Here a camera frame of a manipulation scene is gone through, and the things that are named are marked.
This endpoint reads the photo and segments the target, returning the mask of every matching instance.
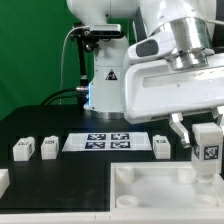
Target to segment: green backdrop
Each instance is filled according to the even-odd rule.
[[[66,0],[0,0],[0,120],[59,90],[63,42],[75,22]],[[126,31],[131,27],[129,21],[119,22]],[[92,55],[86,56],[86,67],[92,76]],[[77,47],[69,41],[64,88],[78,84]]]

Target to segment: black tabletop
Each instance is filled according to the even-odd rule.
[[[192,116],[184,125],[212,121],[210,114]],[[152,151],[62,152],[69,133],[147,132],[166,135],[170,161],[188,161],[167,120],[131,125],[124,119],[103,120],[83,115],[76,105],[26,106],[0,122],[0,169],[8,169],[10,186],[0,199],[0,213],[109,211],[112,162],[157,161]],[[41,159],[44,137],[59,137],[56,160]],[[36,150],[28,162],[14,162],[12,148],[22,137],[35,138]]]

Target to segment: cable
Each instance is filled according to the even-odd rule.
[[[55,97],[55,98],[49,100],[46,105],[50,105],[55,100],[68,99],[68,98],[74,98],[74,97],[76,97],[76,95],[71,95],[71,96],[58,96],[58,97]]]
[[[65,47],[66,47],[66,44],[67,44],[67,40],[69,38],[69,36],[77,31],[77,30],[80,30],[80,29],[88,29],[89,26],[81,26],[81,27],[75,27],[73,28],[72,30],[70,30],[67,34],[67,36],[65,37],[65,40],[64,40],[64,44],[63,44],[63,50],[62,50],[62,57],[61,57],[61,82],[60,82],[60,91],[62,90],[63,88],[63,82],[64,82],[64,60],[65,60]]]
[[[63,93],[68,93],[68,92],[75,92],[76,88],[69,88],[69,89],[64,89],[64,90],[60,90],[56,93],[51,94],[49,97],[47,97],[42,103],[41,105],[45,105],[49,100],[51,100],[52,98],[54,98],[55,96],[58,95],[62,95]]]

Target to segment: small white block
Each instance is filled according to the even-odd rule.
[[[9,173],[6,169],[0,170],[0,198],[9,186]]]
[[[13,147],[14,161],[28,161],[35,151],[33,137],[21,138]]]
[[[43,160],[56,159],[58,154],[59,144],[58,137],[51,136],[44,139],[41,145],[41,157]]]
[[[153,150],[156,159],[170,159],[170,143],[166,136],[153,136]]]

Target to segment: warning label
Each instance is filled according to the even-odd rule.
[[[110,70],[106,80],[117,80],[117,76],[115,75],[113,69]]]

